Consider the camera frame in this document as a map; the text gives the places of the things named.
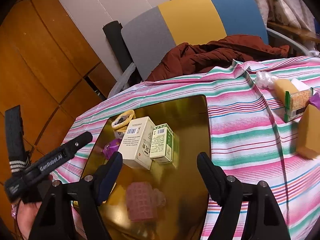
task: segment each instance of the yellow chair panel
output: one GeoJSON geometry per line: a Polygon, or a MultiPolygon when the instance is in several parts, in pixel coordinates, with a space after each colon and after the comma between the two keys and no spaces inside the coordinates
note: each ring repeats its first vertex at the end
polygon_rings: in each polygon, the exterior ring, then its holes
{"type": "Polygon", "coordinates": [[[206,44],[227,36],[211,0],[172,0],[158,7],[176,45],[206,44]]]}

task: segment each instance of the medicine box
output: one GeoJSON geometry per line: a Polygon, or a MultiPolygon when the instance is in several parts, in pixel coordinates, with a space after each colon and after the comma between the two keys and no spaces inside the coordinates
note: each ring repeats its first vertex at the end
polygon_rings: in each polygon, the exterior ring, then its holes
{"type": "Polygon", "coordinates": [[[141,117],[129,122],[121,141],[118,152],[122,154],[123,163],[131,168],[146,168],[150,170],[151,140],[155,124],[151,119],[141,117]]]}
{"type": "Polygon", "coordinates": [[[150,158],[158,163],[172,161],[173,132],[167,123],[153,129],[150,158]]]}

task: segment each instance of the barcode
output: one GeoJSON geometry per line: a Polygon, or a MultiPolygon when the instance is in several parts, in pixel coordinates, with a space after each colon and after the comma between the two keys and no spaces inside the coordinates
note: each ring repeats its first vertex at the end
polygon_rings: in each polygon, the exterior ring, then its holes
{"type": "Polygon", "coordinates": [[[136,133],[137,128],[128,129],[127,134],[136,133]]]}
{"type": "Polygon", "coordinates": [[[163,129],[158,130],[158,134],[159,134],[159,133],[163,133],[163,132],[164,132],[164,128],[163,128],[163,129]]]}

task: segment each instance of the brown jacket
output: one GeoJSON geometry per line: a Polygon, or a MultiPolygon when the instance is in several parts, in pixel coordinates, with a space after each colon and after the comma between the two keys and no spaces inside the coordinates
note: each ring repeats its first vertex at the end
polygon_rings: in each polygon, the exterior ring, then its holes
{"type": "Polygon", "coordinates": [[[185,42],[171,49],[146,81],[206,73],[215,66],[229,67],[233,59],[245,62],[285,58],[288,51],[288,45],[273,48],[265,45],[259,36],[245,34],[227,36],[204,45],[185,42]]]}

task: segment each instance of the chair backrest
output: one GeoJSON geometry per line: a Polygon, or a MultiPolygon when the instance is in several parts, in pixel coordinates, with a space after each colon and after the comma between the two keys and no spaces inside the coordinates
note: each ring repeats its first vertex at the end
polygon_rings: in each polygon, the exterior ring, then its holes
{"type": "Polygon", "coordinates": [[[268,35],[254,0],[172,0],[128,22],[124,42],[143,80],[175,46],[206,44],[233,34],[268,35]]]}

